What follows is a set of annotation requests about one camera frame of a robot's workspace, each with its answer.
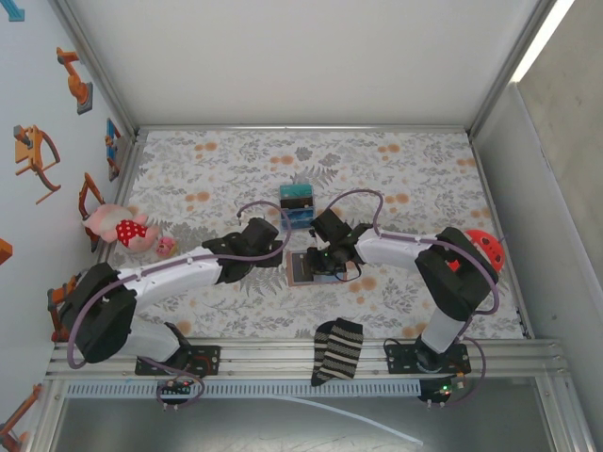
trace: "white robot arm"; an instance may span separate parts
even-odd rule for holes
[[[352,229],[330,209],[312,225],[318,238],[329,243],[321,250],[308,250],[315,274],[343,272],[347,262],[420,272],[436,304],[430,323],[415,344],[417,363],[425,372],[437,372],[445,364],[451,345],[480,304],[496,290],[497,273],[504,264],[500,243],[483,231],[464,234],[446,228],[438,235],[383,234],[372,224]]]
[[[454,228],[446,228],[438,236],[378,234],[370,224],[360,224],[352,229],[330,209],[312,224],[318,237],[328,244],[320,250],[308,249],[308,261],[315,274],[345,271],[347,262],[385,264],[421,273],[437,305],[432,320],[416,342],[417,359],[427,372],[441,367],[448,348],[491,291],[488,281],[476,269],[475,261],[497,282],[497,271],[504,259],[496,240],[482,232],[469,234],[469,238]],[[239,281],[253,266],[280,265],[281,252],[259,262],[221,258],[223,255],[244,259],[245,256],[257,258],[274,254],[271,251],[282,244],[275,240],[277,235],[278,231],[272,225],[261,218],[252,218],[242,233],[203,242],[195,250],[158,264],[117,271],[108,264],[99,264],[84,276],[67,298],[59,313],[61,321],[71,330],[90,298],[104,287],[115,286],[86,314],[75,337],[86,361],[98,363],[120,352],[182,367],[186,364],[181,355],[187,341],[180,331],[168,323],[145,322],[135,314],[192,288]],[[480,242],[482,239],[488,241],[489,247]],[[444,242],[473,256],[474,263],[433,244]]]

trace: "gray floor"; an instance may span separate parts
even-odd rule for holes
[[[59,452],[239,451],[548,451],[528,382],[487,380],[470,403],[427,411],[415,398],[317,399],[424,442],[417,448],[390,433],[314,407],[281,400],[206,400],[163,412],[151,400],[68,402]]]

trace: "white wall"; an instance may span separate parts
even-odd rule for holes
[[[603,2],[576,0],[518,86],[603,284],[602,19]]]
[[[515,85],[474,145],[531,325],[537,337],[562,340],[591,432],[603,449],[603,292]]]
[[[139,124],[468,126],[536,0],[70,0]]]
[[[77,195],[90,173],[105,198],[115,197],[118,181],[109,183],[106,118],[110,116],[98,90],[93,109],[78,116],[67,88],[67,72],[57,62],[56,47],[71,50],[49,4],[19,0],[25,22],[9,23],[0,11],[0,238],[14,255],[0,266],[0,422],[40,382],[52,343],[46,291],[94,262],[90,241],[80,225]],[[83,80],[90,77],[74,63]],[[55,142],[61,162],[47,171],[61,189],[36,205],[46,189],[29,171],[15,171],[13,126],[36,124]],[[47,161],[49,151],[42,147]]]

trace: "leaf pattern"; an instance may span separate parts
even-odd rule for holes
[[[475,160],[463,134],[322,131],[152,132],[139,160],[127,204],[149,215],[179,252],[204,240],[240,231],[236,210],[255,200],[278,200],[282,184],[309,183],[317,210],[357,187],[386,197],[379,222],[389,231],[434,234],[452,225],[494,231]],[[337,204],[353,227],[370,222],[373,197],[348,197]],[[250,213],[280,224],[262,207]],[[289,249],[314,245],[300,231]],[[116,268],[156,262],[150,250],[134,254],[116,246]],[[498,284],[497,315],[476,317],[468,334],[481,338],[522,337],[509,277]],[[481,308],[492,305],[492,297]],[[190,324],[190,335],[209,337],[307,338],[339,316],[360,322],[366,337],[415,337],[435,309],[420,275],[391,266],[364,266],[356,282],[288,287],[285,265],[254,268],[234,284],[173,294],[140,313],[154,323]]]

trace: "white cable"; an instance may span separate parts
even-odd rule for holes
[[[313,402],[312,400],[305,400],[303,398],[287,397],[287,396],[280,396],[280,395],[272,395],[272,396],[269,395],[267,398],[273,398],[276,400],[284,400],[286,402],[301,403],[303,405],[310,405],[311,407],[321,408],[328,412],[336,412],[337,414],[341,414],[343,416],[347,416],[352,419],[356,419],[357,421],[361,421],[366,424],[370,424],[373,427],[380,428],[381,430],[387,431],[387,432],[391,433],[392,435],[398,436],[402,440],[410,441],[411,443],[415,443],[415,444],[418,444],[420,447],[423,447],[423,442],[421,440],[418,440],[417,438],[413,438],[412,436],[402,433],[401,431],[394,430],[393,428],[390,428],[388,426],[384,426],[383,424],[373,421],[372,419],[368,419],[367,417],[361,416],[360,414],[354,414],[353,412],[345,412],[343,410],[339,410],[338,408],[330,407],[329,405],[324,405],[322,403]]]

